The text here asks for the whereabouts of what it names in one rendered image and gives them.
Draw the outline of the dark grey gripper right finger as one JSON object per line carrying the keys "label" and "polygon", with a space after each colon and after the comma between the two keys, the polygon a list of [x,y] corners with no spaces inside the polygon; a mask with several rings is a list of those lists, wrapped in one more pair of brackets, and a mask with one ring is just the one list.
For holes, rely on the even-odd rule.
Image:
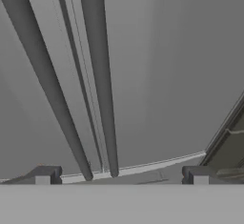
{"label": "dark grey gripper right finger", "polygon": [[193,185],[244,184],[244,168],[214,170],[208,166],[184,166],[182,183]]}

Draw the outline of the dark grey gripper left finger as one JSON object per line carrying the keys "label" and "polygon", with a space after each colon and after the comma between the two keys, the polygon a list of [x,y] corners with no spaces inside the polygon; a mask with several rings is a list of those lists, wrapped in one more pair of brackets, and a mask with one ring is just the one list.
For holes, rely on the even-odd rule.
{"label": "dark grey gripper left finger", "polygon": [[2,182],[2,185],[14,184],[61,184],[61,166],[37,166],[29,173]]}

